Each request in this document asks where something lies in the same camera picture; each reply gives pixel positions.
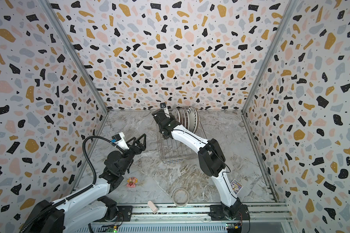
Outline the white striped plate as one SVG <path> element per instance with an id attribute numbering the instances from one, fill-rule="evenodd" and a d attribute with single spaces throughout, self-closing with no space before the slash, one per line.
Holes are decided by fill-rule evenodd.
<path id="1" fill-rule="evenodd" d="M 193 133 L 196 133 L 198 131 L 199 125 L 200 125 L 200 117 L 198 110 L 194 107 L 189 107 L 187 109 L 187 114 L 189 117 L 188 123 L 188 130 L 192 131 Z"/>

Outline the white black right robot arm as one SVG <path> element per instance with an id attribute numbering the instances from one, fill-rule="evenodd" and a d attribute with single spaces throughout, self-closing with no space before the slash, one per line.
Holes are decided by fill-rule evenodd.
<path id="1" fill-rule="evenodd" d="M 229 170 L 226 159 L 215 139 L 205 139 L 187 130 L 173 115 L 158 109 L 152 116 L 164 138 L 179 141 L 192 149 L 198 155 L 201 170 L 211 177 L 220 196 L 222 215 L 221 218 L 230 220 L 242 220 L 247 214 L 247 206 L 243 205 L 228 179 Z"/>

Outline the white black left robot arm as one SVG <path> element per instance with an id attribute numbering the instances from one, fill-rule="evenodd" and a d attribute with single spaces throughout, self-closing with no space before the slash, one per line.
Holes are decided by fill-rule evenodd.
<path id="1" fill-rule="evenodd" d="M 105 168 L 98 175 L 87 154 L 87 142 L 103 140 L 115 150 L 104 161 Z M 89 136 L 82 143 L 82 152 L 92 172 L 92 181 L 69 195 L 49 202 L 40 201 L 20 229 L 21 233 L 73 233 L 91 226 L 96 220 L 114 219 L 118 215 L 117 203 L 108 194 L 119 187 L 124 175 L 129 173 L 134 157 L 146 150 L 146 134 L 128 141 L 120 132 L 111 139 Z"/>

